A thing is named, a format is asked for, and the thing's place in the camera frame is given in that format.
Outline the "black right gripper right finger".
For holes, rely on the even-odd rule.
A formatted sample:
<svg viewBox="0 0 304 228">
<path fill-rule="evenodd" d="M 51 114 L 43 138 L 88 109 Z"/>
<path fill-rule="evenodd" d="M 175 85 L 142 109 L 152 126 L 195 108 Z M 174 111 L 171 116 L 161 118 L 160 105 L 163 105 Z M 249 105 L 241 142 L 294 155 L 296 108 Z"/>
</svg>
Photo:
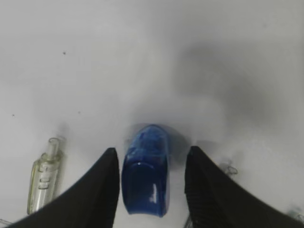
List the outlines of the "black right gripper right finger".
<svg viewBox="0 0 304 228">
<path fill-rule="evenodd" d="M 302 228 L 227 176 L 198 146 L 186 159 L 185 194 L 195 228 Z"/>
</svg>

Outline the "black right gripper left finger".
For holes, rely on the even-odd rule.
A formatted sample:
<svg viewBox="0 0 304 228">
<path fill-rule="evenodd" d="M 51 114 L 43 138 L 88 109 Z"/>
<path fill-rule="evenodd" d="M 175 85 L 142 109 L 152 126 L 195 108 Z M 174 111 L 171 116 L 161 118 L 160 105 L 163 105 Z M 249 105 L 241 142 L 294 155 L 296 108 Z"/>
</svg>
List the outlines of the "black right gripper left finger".
<svg viewBox="0 0 304 228">
<path fill-rule="evenodd" d="M 119 161 L 108 148 L 71 188 L 12 228 L 111 228 L 119 199 Z"/>
</svg>

